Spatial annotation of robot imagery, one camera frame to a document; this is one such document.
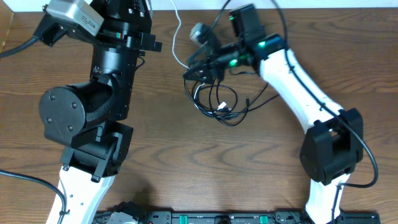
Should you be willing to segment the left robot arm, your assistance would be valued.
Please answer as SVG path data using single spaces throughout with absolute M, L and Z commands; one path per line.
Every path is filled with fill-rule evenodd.
M 47 221 L 91 223 L 128 154 L 133 129 L 124 120 L 135 72 L 162 44 L 151 32 L 150 1 L 52 0 L 44 13 L 34 35 L 45 45 L 67 36 L 93 47 L 87 82 L 51 88 L 40 99 L 44 136 L 64 146 L 62 196 Z

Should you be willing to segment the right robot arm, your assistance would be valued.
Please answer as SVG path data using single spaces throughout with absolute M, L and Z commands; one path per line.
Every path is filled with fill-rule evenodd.
M 298 119 L 305 137 L 300 162 L 310 177 L 305 213 L 312 223 L 336 223 L 341 194 L 363 159 L 363 119 L 356 109 L 345 110 L 325 94 L 295 58 L 287 36 L 267 34 L 253 4 L 229 12 L 237 41 L 223 45 L 213 26 L 196 24 L 190 33 L 199 47 L 188 59 L 185 80 L 214 88 L 229 68 L 252 67 L 278 92 Z

